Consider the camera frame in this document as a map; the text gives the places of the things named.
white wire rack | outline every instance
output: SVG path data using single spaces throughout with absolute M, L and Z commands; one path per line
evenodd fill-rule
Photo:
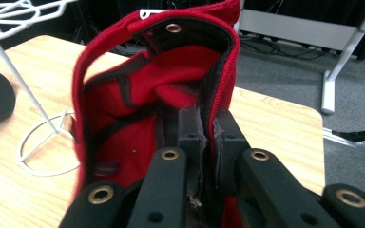
M 19 0 L 10 3 L 0 3 L 0 40 L 10 37 L 11 35 L 16 34 L 17 32 L 28 28 L 29 26 L 42 22 L 47 21 L 49 19 L 53 19 L 56 17 L 61 16 L 66 8 L 66 5 L 70 2 L 75 2 L 77 0 L 59 0 L 51 3 L 47 3 L 44 5 L 34 6 L 31 0 Z M 0 45 L 0 56 L 4 60 L 5 64 L 9 67 L 10 71 L 15 76 L 16 80 L 19 81 L 21 87 L 27 92 L 29 98 L 33 102 L 33 104 L 37 107 L 40 114 L 43 116 L 44 120 L 34 126 L 29 133 L 23 138 L 20 142 L 18 148 L 18 162 L 20 166 L 27 172 L 36 175 L 36 176 L 53 176 L 53 175 L 60 175 L 66 172 L 69 172 L 79 166 L 79 164 L 72 165 L 70 168 L 60 171 L 53 171 L 53 172 L 39 172 L 32 170 L 25 164 L 25 160 L 39 147 L 41 146 L 50 136 L 54 134 L 65 134 L 68 137 L 71 137 L 69 132 L 66 132 L 63 128 L 63 121 L 66 115 L 72 114 L 71 111 L 64 111 L 63 114 L 49 117 L 46 111 L 43 109 L 41 104 L 37 101 L 31 90 L 29 89 L 26 82 L 23 80 L 19 72 L 17 71 L 16 67 L 11 62 L 8 55 L 2 49 Z M 61 118 L 60 124 L 55 126 L 52 123 L 53 119 Z M 51 132 L 49 132 L 43 139 L 37 142 L 34 146 L 31 147 L 29 151 L 26 153 L 23 152 L 24 145 L 26 140 L 29 136 L 35 131 L 37 127 L 42 124 L 48 124 L 51 128 Z

wooden tabletop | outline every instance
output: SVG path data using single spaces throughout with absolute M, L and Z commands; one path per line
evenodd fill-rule
M 83 49 L 40 36 L 6 53 L 47 114 L 55 116 L 72 110 L 71 75 Z M 125 59 L 108 53 L 88 75 Z M 0 73 L 10 80 L 16 94 L 13 114 L 0 119 L 0 227 L 57 227 L 72 201 L 77 169 L 59 176 L 37 177 L 20 167 L 19 144 L 43 119 L 1 58 Z M 321 193 L 325 184 L 322 120 L 314 109 L 235 88 L 230 110 L 252 147 L 273 152 L 305 187 Z M 46 124 L 32 137 L 38 138 L 44 131 L 49 131 Z M 32 137 L 25 144 L 26 151 L 33 144 Z M 30 157 L 28 165 L 44 171 L 71 167 L 76 162 L 72 141 L 54 135 Z

gray carpet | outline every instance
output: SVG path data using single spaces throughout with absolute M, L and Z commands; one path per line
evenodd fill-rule
M 261 51 L 270 50 L 265 45 L 250 44 Z M 292 55 L 308 50 L 300 45 L 276 44 Z M 321 53 L 316 50 L 300 57 L 313 58 Z M 323 72 L 332 69 L 338 58 L 331 51 L 315 60 L 301 60 L 259 53 L 242 45 L 236 86 L 320 111 Z M 326 128 L 365 130 L 365 61 L 355 57 L 348 61 L 336 79 L 336 112 L 321 115 Z M 365 151 L 324 140 L 324 152 L 327 184 L 342 182 L 365 191 Z

white metal frame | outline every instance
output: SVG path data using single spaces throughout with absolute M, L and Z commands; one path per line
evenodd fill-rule
M 323 76 L 321 112 L 334 114 L 335 80 L 365 34 L 365 19 L 359 27 L 349 27 L 242 9 L 236 27 L 239 30 L 342 50 L 336 66 L 333 70 L 326 70 Z
M 9 2 L 9 3 L 0 3 L 0 26 L 1 25 L 10 25 L 11 26 L 10 29 L 5 30 L 5 31 L 1 30 L 1 28 L 0 28 L 0 40 L 4 39 L 4 38 L 8 38 L 11 35 L 16 34 L 17 32 L 19 32 L 23 29 L 26 29 L 35 23 L 46 21 L 46 20 L 61 16 L 65 11 L 67 3 L 74 2 L 74 1 L 76 1 L 76 0 L 58 0 L 58 1 L 55 1 L 52 3 L 47 3 L 44 5 L 40 5 L 40 6 L 34 6 L 31 3 L 31 0 L 18 0 L 15 2 Z M 44 13 L 43 10 L 47 10 L 47 9 L 52 9 L 52 10 L 56 9 L 56 11 L 51 12 L 51 13 Z M 30 17 L 29 17 L 29 19 L 22 19 L 22 20 L 15 19 L 15 17 L 19 16 L 19 15 L 30 15 Z M 70 167 L 69 169 L 66 169 L 66 170 L 49 172 L 49 173 L 34 171 L 34 170 L 30 169 L 29 167 L 27 167 L 27 165 L 25 164 L 25 160 L 51 135 L 62 133 L 62 134 L 65 134 L 65 135 L 71 137 L 70 133 L 68 133 L 64 129 L 62 129 L 62 123 L 64 121 L 65 116 L 72 114 L 72 112 L 64 111 L 64 113 L 62 115 L 50 118 L 47 115 L 46 111 L 43 109 L 43 107 L 41 107 L 41 104 L 37 101 L 37 99 L 31 92 L 31 90 L 29 89 L 28 85 L 23 80 L 20 73 L 18 72 L 16 67 L 13 65 L 13 63 L 11 62 L 8 55 L 2 49 L 1 45 L 0 45 L 0 56 L 4 60 L 5 64 L 9 67 L 10 71 L 13 73 L 15 78 L 19 81 L 21 87 L 27 92 L 29 98 L 31 99 L 31 101 L 34 103 L 34 105 L 37 107 L 40 114 L 44 118 L 44 120 L 41 123 L 34 126 L 31 129 L 31 131 L 20 142 L 19 150 L 18 150 L 18 162 L 19 162 L 20 166 L 22 168 L 24 168 L 26 171 L 30 172 L 31 174 L 37 175 L 37 176 L 60 175 L 60 174 L 66 173 L 66 172 L 71 171 L 71 170 L 75 169 L 76 167 L 78 167 L 79 164 L 73 165 L 72 167 Z M 51 120 L 54 118 L 59 118 L 59 117 L 61 118 L 61 123 L 57 127 L 52 123 Z M 31 148 L 30 151 L 28 151 L 27 153 L 23 153 L 22 152 L 23 147 L 24 147 L 24 144 L 26 143 L 26 140 L 28 139 L 29 135 L 32 132 L 34 132 L 34 130 L 38 126 L 40 126 L 42 124 L 48 124 L 50 126 L 50 128 L 52 129 L 52 132 L 49 133 L 43 140 L 41 140 L 40 142 L 35 144 Z

